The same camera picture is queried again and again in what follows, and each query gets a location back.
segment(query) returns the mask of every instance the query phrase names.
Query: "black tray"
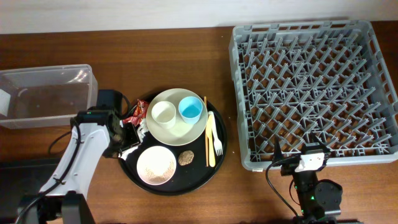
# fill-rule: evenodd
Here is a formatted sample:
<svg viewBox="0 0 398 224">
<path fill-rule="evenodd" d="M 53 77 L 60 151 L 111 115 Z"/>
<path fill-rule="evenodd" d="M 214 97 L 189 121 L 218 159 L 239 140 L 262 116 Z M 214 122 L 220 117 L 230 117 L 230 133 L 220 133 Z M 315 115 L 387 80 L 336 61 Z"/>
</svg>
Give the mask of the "black tray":
<svg viewBox="0 0 398 224">
<path fill-rule="evenodd" d="M 146 98 L 147 102 L 152 101 L 155 96 Z M 126 175 L 140 188 L 157 195 L 181 195 L 193 190 L 198 189 L 205 183 L 207 183 L 218 171 L 223 163 L 224 157 L 226 155 L 226 143 L 227 135 L 224 122 L 221 118 L 219 112 L 215 107 L 207 102 L 207 110 L 214 112 L 216 118 L 217 134 L 220 141 L 223 143 L 223 155 L 216 157 L 215 167 L 206 167 L 205 160 L 205 133 L 191 142 L 190 144 L 184 146 L 168 146 L 156 140 L 150 132 L 148 132 L 142 142 L 142 144 L 130 153 L 125 160 L 120 159 L 119 163 Z M 191 150 L 194 153 L 192 163 L 180 166 L 177 163 L 177 169 L 173 177 L 166 183 L 158 186 L 149 185 L 143 182 L 137 174 L 137 160 L 141 153 L 152 146 L 164 146 L 170 149 L 175 158 L 178 160 L 178 156 L 181 152 Z"/>
</svg>

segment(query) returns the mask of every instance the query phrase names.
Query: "wooden table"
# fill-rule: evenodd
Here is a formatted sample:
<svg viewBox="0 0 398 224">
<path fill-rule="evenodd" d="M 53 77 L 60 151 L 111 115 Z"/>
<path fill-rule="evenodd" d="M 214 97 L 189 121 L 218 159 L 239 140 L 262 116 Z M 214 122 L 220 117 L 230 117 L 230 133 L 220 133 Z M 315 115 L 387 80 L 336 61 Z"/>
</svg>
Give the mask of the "wooden table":
<svg viewBox="0 0 398 224">
<path fill-rule="evenodd" d="M 398 86 L 398 22 L 374 22 L 377 39 Z M 219 172 L 202 188 L 178 197 L 153 195 L 135 186 L 114 159 L 101 159 L 91 181 L 88 205 L 97 223 L 272 223 L 293 213 L 267 185 L 264 173 L 241 165 L 236 100 L 229 69 L 232 27 L 0 35 L 0 69 L 87 63 L 98 88 L 131 100 L 165 88 L 206 95 L 224 117 L 228 153 Z M 0 160 L 47 157 L 48 145 L 69 127 L 0 128 Z M 55 147 L 65 147 L 64 139 Z M 343 186 L 340 219 L 366 223 L 398 220 L 398 162 L 328 167 L 320 179 Z M 271 172 L 289 198 L 291 177 Z M 297 211 L 298 205 L 292 203 Z"/>
</svg>

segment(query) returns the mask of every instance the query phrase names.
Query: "red wrapper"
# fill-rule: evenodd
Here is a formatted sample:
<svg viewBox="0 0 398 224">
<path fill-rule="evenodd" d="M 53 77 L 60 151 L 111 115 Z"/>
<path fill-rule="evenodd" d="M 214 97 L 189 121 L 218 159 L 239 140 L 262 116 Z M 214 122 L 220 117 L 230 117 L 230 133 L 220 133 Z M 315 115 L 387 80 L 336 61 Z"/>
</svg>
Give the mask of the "red wrapper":
<svg viewBox="0 0 398 224">
<path fill-rule="evenodd" d="M 138 100 L 134 114 L 131 117 L 124 119 L 123 124 L 126 124 L 128 122 L 132 123 L 134 126 L 140 124 L 142 119 L 147 117 L 148 106 L 149 106 L 148 102 L 144 100 Z"/>
</svg>

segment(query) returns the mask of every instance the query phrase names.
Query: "tray rim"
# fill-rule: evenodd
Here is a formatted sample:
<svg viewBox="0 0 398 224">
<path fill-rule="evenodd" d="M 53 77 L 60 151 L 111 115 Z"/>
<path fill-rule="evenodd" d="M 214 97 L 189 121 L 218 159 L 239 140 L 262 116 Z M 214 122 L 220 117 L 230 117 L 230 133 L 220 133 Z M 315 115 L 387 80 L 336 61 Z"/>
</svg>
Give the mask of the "tray rim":
<svg viewBox="0 0 398 224">
<path fill-rule="evenodd" d="M 158 93 L 155 93 L 153 95 L 147 96 L 146 99 L 148 98 L 154 98 Z M 213 108 L 212 112 L 214 112 L 214 115 L 216 117 L 216 119 L 221 123 L 221 132 L 223 133 L 223 137 L 224 137 L 224 141 L 223 141 L 223 155 L 221 156 L 219 162 L 217 163 L 217 165 L 214 167 L 213 172 L 205 178 L 205 180 L 197 185 L 195 185 L 194 187 L 191 188 L 187 188 L 185 190 L 179 190 L 177 192 L 162 192 L 159 190 L 154 190 L 146 185 L 142 185 L 137 179 L 136 177 L 130 173 L 129 169 L 127 168 L 127 164 L 126 161 L 123 159 L 119 159 L 119 165 L 121 166 L 123 172 L 129 177 L 129 179 L 136 185 L 138 186 L 140 189 L 145 190 L 147 192 L 156 194 L 156 195 L 163 195 L 163 196 L 178 196 L 178 195 L 183 195 L 189 192 L 193 192 L 194 190 L 199 189 L 200 187 L 202 187 L 203 185 L 205 185 L 207 182 L 209 182 L 214 175 L 217 173 L 217 171 L 220 169 L 221 165 L 223 164 L 223 161 L 225 159 L 225 155 L 226 155 L 226 148 L 227 148 L 227 143 L 228 143 L 228 135 L 227 135 L 227 131 L 226 131 L 226 127 L 225 127 L 225 123 L 223 121 L 223 118 L 221 117 L 220 113 L 218 112 L 218 110 L 209 102 L 207 101 L 207 108 Z"/>
</svg>

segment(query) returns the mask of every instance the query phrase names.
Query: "white plastic fork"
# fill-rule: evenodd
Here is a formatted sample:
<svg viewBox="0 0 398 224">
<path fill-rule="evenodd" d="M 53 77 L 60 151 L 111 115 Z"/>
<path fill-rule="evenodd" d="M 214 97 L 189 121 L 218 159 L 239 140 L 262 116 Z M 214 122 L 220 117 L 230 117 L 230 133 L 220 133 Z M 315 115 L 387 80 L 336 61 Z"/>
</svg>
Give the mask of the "white plastic fork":
<svg viewBox="0 0 398 224">
<path fill-rule="evenodd" d="M 216 128 L 216 117 L 214 116 L 214 113 L 212 111 L 208 112 L 209 115 L 213 115 L 213 126 L 211 127 L 211 132 L 213 132 L 213 137 L 214 137 L 214 150 L 216 151 L 216 155 L 220 156 L 223 154 L 223 143 L 218 139 L 217 136 L 217 128 Z"/>
</svg>

